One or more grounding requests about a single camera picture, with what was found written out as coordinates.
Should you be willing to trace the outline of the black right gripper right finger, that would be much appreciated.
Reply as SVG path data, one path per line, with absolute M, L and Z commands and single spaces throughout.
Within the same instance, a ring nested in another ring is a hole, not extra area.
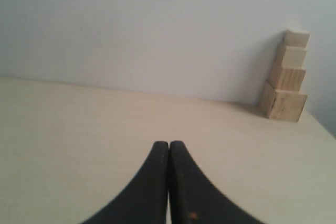
M 211 183 L 182 141 L 170 143 L 167 172 L 172 223 L 260 223 Z

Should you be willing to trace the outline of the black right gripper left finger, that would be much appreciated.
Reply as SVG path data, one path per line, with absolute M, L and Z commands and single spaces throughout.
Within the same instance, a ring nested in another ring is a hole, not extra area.
M 84 223 L 166 223 L 169 145 L 154 142 L 127 186 Z

